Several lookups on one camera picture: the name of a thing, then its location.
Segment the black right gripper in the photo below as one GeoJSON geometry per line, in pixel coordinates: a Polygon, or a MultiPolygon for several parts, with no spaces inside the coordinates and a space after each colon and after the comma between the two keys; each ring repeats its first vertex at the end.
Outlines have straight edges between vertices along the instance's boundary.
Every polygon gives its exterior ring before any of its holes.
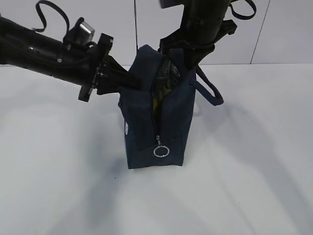
{"type": "Polygon", "coordinates": [[[198,65],[212,53],[215,44],[225,35],[237,29],[233,20],[225,20],[229,0],[185,0],[180,27],[160,40],[160,53],[169,59],[175,56],[175,48],[183,49],[187,69],[198,65]]]}

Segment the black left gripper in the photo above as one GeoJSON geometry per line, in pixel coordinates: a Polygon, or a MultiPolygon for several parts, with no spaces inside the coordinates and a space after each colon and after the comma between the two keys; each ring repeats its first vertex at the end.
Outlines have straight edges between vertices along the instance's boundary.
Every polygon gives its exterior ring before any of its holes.
{"type": "Polygon", "coordinates": [[[122,88],[141,89],[141,79],[131,75],[108,55],[112,45],[113,37],[102,33],[98,43],[89,48],[89,76],[87,84],[81,86],[78,96],[80,101],[88,102],[94,89],[98,95],[118,93],[122,88]]]}

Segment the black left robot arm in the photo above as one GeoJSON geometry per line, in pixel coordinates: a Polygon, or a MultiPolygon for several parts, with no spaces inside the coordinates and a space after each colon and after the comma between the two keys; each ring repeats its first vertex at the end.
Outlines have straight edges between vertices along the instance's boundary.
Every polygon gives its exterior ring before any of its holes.
{"type": "Polygon", "coordinates": [[[79,18],[58,41],[0,19],[0,63],[35,71],[79,85],[78,99],[88,102],[93,90],[98,95],[117,93],[122,88],[140,90],[141,79],[130,75],[109,52],[113,37],[102,33],[92,41],[94,30],[79,18]]]}

